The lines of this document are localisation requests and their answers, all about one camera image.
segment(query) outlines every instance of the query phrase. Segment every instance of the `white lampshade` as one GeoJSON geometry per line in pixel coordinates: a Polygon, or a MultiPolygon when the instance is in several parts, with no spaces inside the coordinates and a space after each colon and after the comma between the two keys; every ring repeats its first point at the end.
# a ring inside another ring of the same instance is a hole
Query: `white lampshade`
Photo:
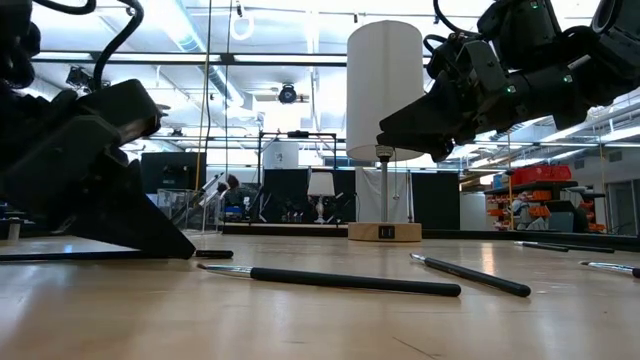
{"type": "Polygon", "coordinates": [[[307,195],[311,196],[335,196],[333,188],[333,174],[330,172],[313,172],[309,179],[309,190],[307,195]]]}
{"type": "MultiPolygon", "coordinates": [[[[378,161],[380,120],[424,95],[422,35],[399,21],[362,26],[347,45],[347,155],[378,161]]],[[[396,149],[392,161],[422,153],[396,149]]]]}

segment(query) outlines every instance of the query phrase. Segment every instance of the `white cylinder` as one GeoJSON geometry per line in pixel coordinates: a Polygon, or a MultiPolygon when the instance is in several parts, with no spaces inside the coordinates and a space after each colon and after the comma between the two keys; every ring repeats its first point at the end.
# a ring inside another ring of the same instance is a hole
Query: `white cylinder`
{"type": "MultiPolygon", "coordinates": [[[[347,155],[377,161],[380,120],[424,95],[422,35],[399,21],[365,25],[347,45],[347,155]]],[[[397,161],[422,153],[396,149],[397,161]]]]}
{"type": "Polygon", "coordinates": [[[298,146],[297,142],[272,142],[262,153],[264,168],[267,170],[297,169],[299,156],[298,146]]]}

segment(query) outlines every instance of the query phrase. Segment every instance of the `person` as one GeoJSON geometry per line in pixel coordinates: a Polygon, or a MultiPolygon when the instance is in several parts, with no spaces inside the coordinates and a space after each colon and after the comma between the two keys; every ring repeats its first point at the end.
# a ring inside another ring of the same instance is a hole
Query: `person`
{"type": "Polygon", "coordinates": [[[240,181],[238,181],[238,178],[229,174],[229,177],[227,177],[227,184],[229,184],[229,190],[224,195],[227,200],[227,206],[242,206],[244,202],[244,194],[240,188],[240,181]]]}

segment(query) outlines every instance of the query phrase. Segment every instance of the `small lamp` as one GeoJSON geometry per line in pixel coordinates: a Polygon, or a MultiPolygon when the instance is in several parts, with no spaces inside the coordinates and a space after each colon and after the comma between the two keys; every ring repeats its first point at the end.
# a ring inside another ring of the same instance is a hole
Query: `small lamp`
{"type": "Polygon", "coordinates": [[[336,195],[333,187],[333,174],[330,172],[312,172],[307,195],[319,196],[318,203],[316,204],[318,219],[315,222],[324,224],[324,219],[322,218],[324,205],[322,204],[322,200],[325,196],[336,195]]]}

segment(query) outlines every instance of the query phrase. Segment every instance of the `security camera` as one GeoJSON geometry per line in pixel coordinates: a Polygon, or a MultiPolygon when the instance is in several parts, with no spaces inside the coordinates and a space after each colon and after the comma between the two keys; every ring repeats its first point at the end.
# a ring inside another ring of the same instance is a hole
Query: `security camera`
{"type": "Polygon", "coordinates": [[[278,100],[283,104],[293,104],[298,99],[298,93],[291,84],[283,84],[280,94],[278,94],[278,100]]]}

